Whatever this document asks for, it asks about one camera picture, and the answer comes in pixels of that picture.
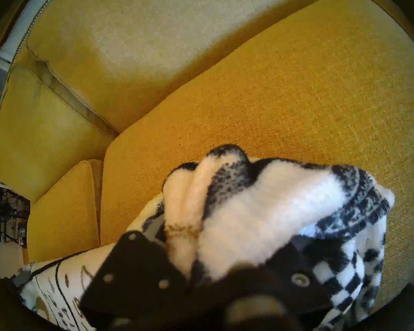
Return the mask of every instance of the yellow sofa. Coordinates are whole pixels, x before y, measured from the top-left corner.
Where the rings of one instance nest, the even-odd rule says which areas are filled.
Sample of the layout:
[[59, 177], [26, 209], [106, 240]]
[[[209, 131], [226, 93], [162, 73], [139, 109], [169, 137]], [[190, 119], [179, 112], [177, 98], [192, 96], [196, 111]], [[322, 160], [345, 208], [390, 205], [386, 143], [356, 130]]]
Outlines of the yellow sofa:
[[371, 172], [396, 194], [376, 306], [414, 280], [414, 31], [390, 0], [48, 0], [0, 99], [31, 261], [116, 241], [223, 143]]

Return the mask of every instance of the fleece blanket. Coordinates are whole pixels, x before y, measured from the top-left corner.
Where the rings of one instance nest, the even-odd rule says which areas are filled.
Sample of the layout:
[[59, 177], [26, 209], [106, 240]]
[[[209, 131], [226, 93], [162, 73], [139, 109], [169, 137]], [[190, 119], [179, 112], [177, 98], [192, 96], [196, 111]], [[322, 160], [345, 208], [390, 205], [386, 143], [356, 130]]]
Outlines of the fleece blanket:
[[[307, 237], [302, 253], [333, 306], [316, 329], [332, 330], [366, 318], [374, 304], [393, 204], [393, 193], [355, 166], [249, 159], [224, 145], [175, 168], [128, 231], [165, 247], [193, 288]], [[26, 305], [63, 329], [94, 330], [79, 301], [112, 248], [33, 263]]]

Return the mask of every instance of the yellow pillow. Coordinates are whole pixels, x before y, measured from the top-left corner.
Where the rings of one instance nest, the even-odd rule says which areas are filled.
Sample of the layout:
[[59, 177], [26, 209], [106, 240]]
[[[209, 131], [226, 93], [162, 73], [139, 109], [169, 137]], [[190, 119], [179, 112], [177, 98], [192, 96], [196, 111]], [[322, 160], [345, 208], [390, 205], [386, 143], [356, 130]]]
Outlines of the yellow pillow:
[[112, 136], [31, 70], [12, 68], [0, 103], [0, 180], [35, 203], [81, 160], [102, 160]]
[[118, 239], [173, 168], [224, 143], [370, 171], [396, 194], [377, 306], [414, 277], [414, 43], [375, 3], [302, 9], [118, 136], [105, 157], [101, 243]]
[[99, 160], [80, 162], [32, 205], [27, 231], [31, 262], [100, 246], [102, 169]]

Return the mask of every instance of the black and white blanket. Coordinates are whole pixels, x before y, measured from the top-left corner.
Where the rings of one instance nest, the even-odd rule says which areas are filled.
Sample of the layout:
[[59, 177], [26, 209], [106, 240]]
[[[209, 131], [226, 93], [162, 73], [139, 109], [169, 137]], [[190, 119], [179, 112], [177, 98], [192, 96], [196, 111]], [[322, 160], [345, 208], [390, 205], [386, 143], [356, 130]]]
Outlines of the black and white blanket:
[[[333, 308], [318, 330], [368, 316], [381, 281], [386, 215], [393, 193], [350, 165], [314, 165], [282, 158], [249, 159], [235, 145], [182, 164], [166, 178], [130, 230], [166, 247], [192, 287], [223, 278], [240, 263], [261, 265], [295, 235]], [[79, 300], [113, 245], [35, 263], [22, 296], [67, 330], [93, 330]]]

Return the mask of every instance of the fabric texture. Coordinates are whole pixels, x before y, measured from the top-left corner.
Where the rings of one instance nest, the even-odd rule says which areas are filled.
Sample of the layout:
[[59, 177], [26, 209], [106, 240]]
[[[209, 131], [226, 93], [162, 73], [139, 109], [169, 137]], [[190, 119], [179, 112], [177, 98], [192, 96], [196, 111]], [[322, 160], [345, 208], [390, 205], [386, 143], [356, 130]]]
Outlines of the fabric texture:
[[230, 142], [250, 156], [367, 168], [398, 197], [376, 306], [414, 278], [414, 43], [376, 4], [302, 9], [118, 136], [105, 157], [101, 243], [118, 239], [172, 168]]
[[21, 292], [25, 306], [64, 330], [96, 330], [87, 322], [79, 304], [112, 249], [113, 244], [109, 244], [62, 259], [33, 263], [32, 274], [41, 273], [34, 275]]
[[315, 1], [52, 0], [28, 47], [121, 132], [243, 42]]
[[[238, 146], [224, 145], [199, 163], [173, 170], [162, 193], [127, 230], [165, 244], [169, 261], [192, 289], [224, 278], [236, 265], [264, 265], [300, 235], [307, 242], [302, 252], [333, 305], [317, 330], [368, 316], [381, 280], [386, 215], [395, 199], [365, 171], [281, 158], [252, 163]], [[89, 328], [77, 302], [110, 249], [55, 261], [44, 271], [45, 264], [36, 263], [33, 287], [22, 295], [43, 297], [52, 312], [45, 318], [66, 330]]]
[[41, 262], [100, 246], [103, 163], [82, 161], [31, 207], [29, 260]]
[[28, 4], [22, 10], [22, 13], [18, 17], [11, 32], [6, 38], [5, 43], [0, 47], [0, 57], [7, 61], [12, 61], [17, 48], [25, 36], [26, 31], [35, 15], [40, 8], [44, 5], [46, 0], [29, 0]]
[[14, 66], [0, 104], [0, 180], [33, 203], [79, 161], [102, 160], [114, 137], [68, 106], [35, 70]]

